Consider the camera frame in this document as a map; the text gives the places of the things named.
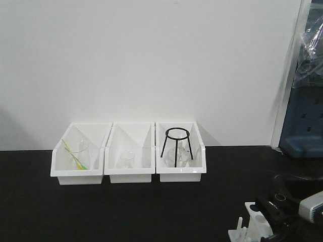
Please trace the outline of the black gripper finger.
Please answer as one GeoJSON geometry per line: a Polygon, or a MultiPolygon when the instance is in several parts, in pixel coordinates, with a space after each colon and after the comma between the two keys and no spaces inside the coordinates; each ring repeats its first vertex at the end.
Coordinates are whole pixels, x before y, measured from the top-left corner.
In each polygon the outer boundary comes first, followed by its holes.
{"type": "Polygon", "coordinates": [[[257,197],[255,205],[269,223],[273,233],[278,233],[288,227],[289,216],[276,205],[264,197],[257,197]]]}

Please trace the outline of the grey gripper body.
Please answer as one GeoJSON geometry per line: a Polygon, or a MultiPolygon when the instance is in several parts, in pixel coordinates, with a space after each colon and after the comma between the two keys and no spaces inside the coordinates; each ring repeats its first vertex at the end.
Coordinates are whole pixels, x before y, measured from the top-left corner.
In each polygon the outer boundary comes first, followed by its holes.
{"type": "Polygon", "coordinates": [[[322,219],[318,216],[322,215],[322,191],[301,200],[298,214],[310,223],[320,223],[322,219]]]}

